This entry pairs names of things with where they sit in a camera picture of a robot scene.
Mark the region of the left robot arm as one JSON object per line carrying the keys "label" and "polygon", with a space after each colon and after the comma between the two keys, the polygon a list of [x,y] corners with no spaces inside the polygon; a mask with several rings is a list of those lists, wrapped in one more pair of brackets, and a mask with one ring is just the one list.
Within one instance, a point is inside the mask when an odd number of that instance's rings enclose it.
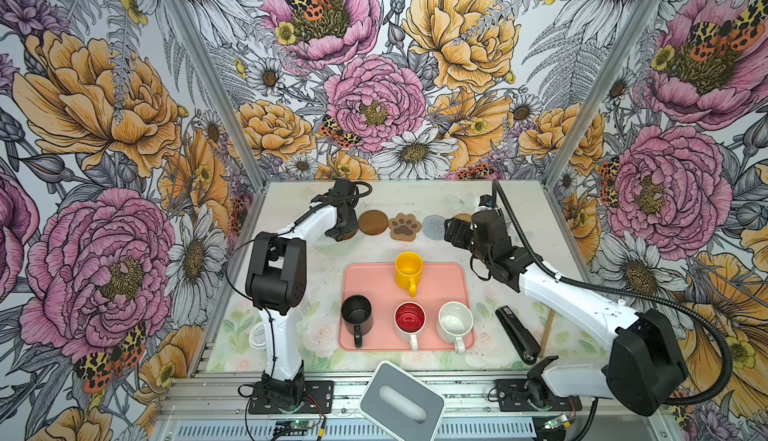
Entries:
{"label": "left robot arm", "polygon": [[372,191],[365,181],[339,179],[312,198],[290,225],[253,239],[244,288],[264,325],[267,356],[254,399],[288,411],[308,397],[297,338],[298,307],[308,284],[308,245],[321,238],[341,242],[353,237],[356,207]]}

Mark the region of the brown paw print coaster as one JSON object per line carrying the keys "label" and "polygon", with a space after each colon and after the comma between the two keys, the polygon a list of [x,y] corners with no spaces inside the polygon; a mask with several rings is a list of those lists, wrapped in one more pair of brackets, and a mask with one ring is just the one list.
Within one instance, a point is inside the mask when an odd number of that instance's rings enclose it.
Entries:
{"label": "brown paw print coaster", "polygon": [[413,242],[422,230],[422,224],[413,214],[398,213],[388,222],[390,237],[395,241]]}

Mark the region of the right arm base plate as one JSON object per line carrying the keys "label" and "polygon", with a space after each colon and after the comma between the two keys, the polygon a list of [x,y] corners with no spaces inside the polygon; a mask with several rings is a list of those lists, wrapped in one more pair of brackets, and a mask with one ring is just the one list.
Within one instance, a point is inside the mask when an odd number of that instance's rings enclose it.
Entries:
{"label": "right arm base plate", "polygon": [[502,412],[578,412],[582,410],[578,397],[557,397],[538,381],[522,378],[495,380],[486,398],[489,402],[497,403]]}

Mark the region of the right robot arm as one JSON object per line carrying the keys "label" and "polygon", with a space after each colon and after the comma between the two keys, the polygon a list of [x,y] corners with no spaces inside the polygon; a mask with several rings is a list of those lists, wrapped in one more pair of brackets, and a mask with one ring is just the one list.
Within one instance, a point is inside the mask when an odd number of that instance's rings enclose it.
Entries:
{"label": "right robot arm", "polygon": [[649,417],[686,380],[675,333],[661,312],[640,312],[596,293],[591,285],[567,283],[537,253],[513,243],[500,209],[479,210],[468,221],[446,220],[444,239],[481,262],[490,278],[562,315],[606,350],[606,358],[598,361],[549,356],[537,362],[526,382],[533,405],[552,398],[613,399]]}

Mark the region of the yellow mug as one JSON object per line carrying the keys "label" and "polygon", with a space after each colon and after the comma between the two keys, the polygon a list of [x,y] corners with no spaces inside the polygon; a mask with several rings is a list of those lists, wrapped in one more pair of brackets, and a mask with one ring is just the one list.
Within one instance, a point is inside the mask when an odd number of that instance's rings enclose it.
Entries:
{"label": "yellow mug", "polygon": [[414,298],[417,295],[424,267],[422,258],[414,252],[403,252],[397,256],[394,266],[397,286]]}

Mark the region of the grey woven round coaster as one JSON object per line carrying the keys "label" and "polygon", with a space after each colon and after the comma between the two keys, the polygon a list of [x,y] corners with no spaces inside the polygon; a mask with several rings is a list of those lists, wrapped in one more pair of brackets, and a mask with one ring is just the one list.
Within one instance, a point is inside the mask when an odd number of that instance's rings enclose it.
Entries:
{"label": "grey woven round coaster", "polygon": [[426,216],[422,224],[423,234],[430,240],[443,241],[445,236],[446,219],[439,215]]}

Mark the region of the matte brown round coaster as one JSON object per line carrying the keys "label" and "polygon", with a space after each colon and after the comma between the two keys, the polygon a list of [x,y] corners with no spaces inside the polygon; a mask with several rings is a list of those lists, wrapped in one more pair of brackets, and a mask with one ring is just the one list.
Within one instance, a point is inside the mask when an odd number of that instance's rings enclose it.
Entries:
{"label": "matte brown round coaster", "polygon": [[359,230],[368,236],[377,236],[389,227],[389,217],[380,210],[368,210],[358,217]]}

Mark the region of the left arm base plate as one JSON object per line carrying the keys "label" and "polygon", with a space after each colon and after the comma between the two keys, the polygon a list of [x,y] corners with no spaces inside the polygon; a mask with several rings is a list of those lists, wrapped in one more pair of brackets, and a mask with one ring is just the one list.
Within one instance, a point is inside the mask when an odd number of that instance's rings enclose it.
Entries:
{"label": "left arm base plate", "polygon": [[246,396],[250,415],[329,414],[332,410],[335,383],[300,379],[258,382]]}

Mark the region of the tan rattan round coaster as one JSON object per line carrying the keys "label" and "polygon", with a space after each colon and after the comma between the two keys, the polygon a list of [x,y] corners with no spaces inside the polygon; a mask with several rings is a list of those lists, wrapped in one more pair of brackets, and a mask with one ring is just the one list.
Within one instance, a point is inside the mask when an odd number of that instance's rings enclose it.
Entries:
{"label": "tan rattan round coaster", "polygon": [[472,215],[468,213],[459,213],[454,216],[455,219],[468,222],[470,223],[472,221]]}

